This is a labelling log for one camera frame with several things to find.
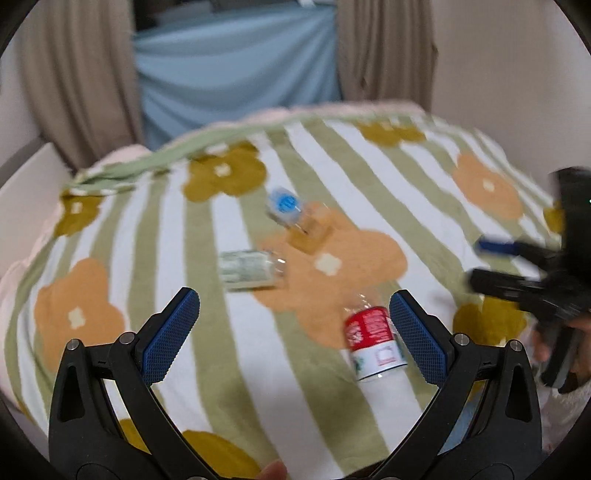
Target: floral blanket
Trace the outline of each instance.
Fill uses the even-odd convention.
[[[289,247],[267,216],[267,194],[278,186],[331,209],[335,231],[315,256]],[[435,390],[411,358],[390,376],[355,381],[343,292],[377,286],[387,301],[406,288],[450,330],[455,316],[463,331],[496,344],[525,323],[479,325],[490,305],[467,291],[464,272],[537,272],[479,256],[473,244],[483,234],[556,241],[544,221],[550,198],[496,143],[425,114],[211,130],[132,163],[91,168],[62,200],[54,238],[11,299],[11,394],[47,431],[66,342],[137,331],[189,286],[202,301],[199,320],[153,389],[224,476],[254,476],[281,458],[294,480],[341,478],[386,457],[420,417]],[[282,246],[287,286],[224,291],[218,254],[266,245]],[[323,255],[340,260],[336,271],[318,268]],[[507,318],[519,316],[507,309]],[[111,383],[108,390],[129,441],[143,447]]]

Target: screw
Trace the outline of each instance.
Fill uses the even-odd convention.
[[[456,343],[458,345],[467,345],[468,343],[470,343],[470,337],[468,337],[468,335],[464,335],[463,333],[458,333],[457,335],[454,336],[453,338]]]
[[[125,333],[122,333],[121,336],[119,337],[119,342],[123,343],[124,345],[127,345],[128,343],[133,342],[134,338],[135,338],[134,332],[125,332]]]
[[[509,346],[512,350],[515,350],[515,352],[521,352],[523,350],[523,345],[521,345],[521,342],[518,342],[517,340],[510,341]]]
[[[66,348],[68,350],[76,350],[78,348],[78,345],[80,345],[80,341],[78,340],[78,338],[73,338],[66,344]]]

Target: white wall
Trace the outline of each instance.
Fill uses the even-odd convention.
[[[591,167],[591,56],[552,0],[431,0],[440,57],[433,111],[478,127],[550,188]]]
[[[17,42],[13,38],[0,59],[0,165],[40,133],[25,97]]]

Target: bottle with red label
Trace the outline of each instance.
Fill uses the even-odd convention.
[[[357,380],[381,378],[386,371],[408,365],[376,290],[348,295],[345,316],[345,337]]]

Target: curtain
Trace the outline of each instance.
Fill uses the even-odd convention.
[[[143,142],[131,18],[126,0],[41,0],[22,26],[33,112],[75,168]]]
[[[430,0],[337,0],[337,25],[345,100],[407,99],[430,109]]]

